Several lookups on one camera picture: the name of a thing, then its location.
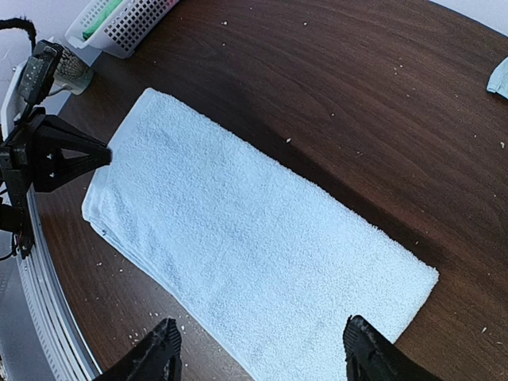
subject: plastic basket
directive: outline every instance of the plastic basket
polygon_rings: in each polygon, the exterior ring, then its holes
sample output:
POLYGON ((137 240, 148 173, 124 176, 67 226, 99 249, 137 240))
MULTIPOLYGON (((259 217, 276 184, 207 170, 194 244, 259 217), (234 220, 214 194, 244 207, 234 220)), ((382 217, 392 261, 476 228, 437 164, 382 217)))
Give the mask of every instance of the plastic basket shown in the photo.
POLYGON ((118 58, 128 58, 136 46, 179 0, 124 0, 88 38, 83 32, 111 0, 93 0, 74 20, 65 38, 75 48, 87 45, 118 58))

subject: green object in basket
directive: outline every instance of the green object in basket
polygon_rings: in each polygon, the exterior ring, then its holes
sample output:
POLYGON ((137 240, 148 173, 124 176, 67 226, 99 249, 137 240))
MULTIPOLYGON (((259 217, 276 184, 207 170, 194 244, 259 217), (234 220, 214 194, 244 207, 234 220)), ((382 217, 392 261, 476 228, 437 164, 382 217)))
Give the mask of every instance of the green object in basket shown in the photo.
POLYGON ((94 22, 92 22, 88 28, 83 32, 83 39, 88 40, 92 34, 95 33, 97 29, 99 29, 102 23, 111 15, 111 13, 121 4, 122 0, 111 0, 107 6, 98 14, 95 18, 94 22))

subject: folded towel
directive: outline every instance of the folded towel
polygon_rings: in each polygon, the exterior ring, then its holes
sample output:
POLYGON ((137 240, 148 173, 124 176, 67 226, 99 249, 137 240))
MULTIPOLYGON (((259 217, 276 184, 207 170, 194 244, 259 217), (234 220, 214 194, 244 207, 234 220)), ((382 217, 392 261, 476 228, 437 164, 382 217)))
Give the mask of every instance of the folded towel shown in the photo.
POLYGON ((362 314, 394 341, 437 281, 321 188, 148 89, 110 142, 83 217, 258 380, 345 380, 362 314))
POLYGON ((502 61, 492 72, 487 90, 508 98, 508 58, 502 61))

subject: wooden table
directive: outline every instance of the wooden table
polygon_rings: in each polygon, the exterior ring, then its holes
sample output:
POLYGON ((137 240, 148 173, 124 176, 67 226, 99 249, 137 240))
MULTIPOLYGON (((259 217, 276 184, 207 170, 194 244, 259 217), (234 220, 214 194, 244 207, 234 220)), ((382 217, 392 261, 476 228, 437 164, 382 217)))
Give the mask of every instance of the wooden table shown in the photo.
MULTIPOLYGON (((426 1, 187 1, 131 59, 101 55, 90 88, 61 116, 109 140, 144 88, 174 95, 439 270, 398 341, 407 355, 446 380, 501 380, 508 102, 485 86, 506 55, 508 39, 426 1)), ((186 327, 184 379, 247 379, 83 221, 89 182, 39 201, 60 281, 99 363, 109 367, 171 315, 186 327)))

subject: white wall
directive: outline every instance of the white wall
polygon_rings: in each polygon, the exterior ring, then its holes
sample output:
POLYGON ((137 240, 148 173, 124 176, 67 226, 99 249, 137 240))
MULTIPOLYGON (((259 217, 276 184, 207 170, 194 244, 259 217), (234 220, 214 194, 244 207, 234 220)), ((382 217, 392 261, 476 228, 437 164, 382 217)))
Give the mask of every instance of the white wall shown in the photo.
MULTIPOLYGON (((0 18, 26 16, 37 29, 37 40, 55 37, 66 42, 65 31, 90 0, 0 0, 0 18)), ((13 67, 26 60, 30 54, 30 42, 21 30, 0 31, 0 103, 3 102, 13 67)), ((80 51, 79 56, 88 64, 94 62, 98 51, 93 48, 80 51)), ((64 91, 44 103, 50 114, 57 114, 69 93, 64 91)))
POLYGON ((432 0, 508 36, 508 0, 432 0))

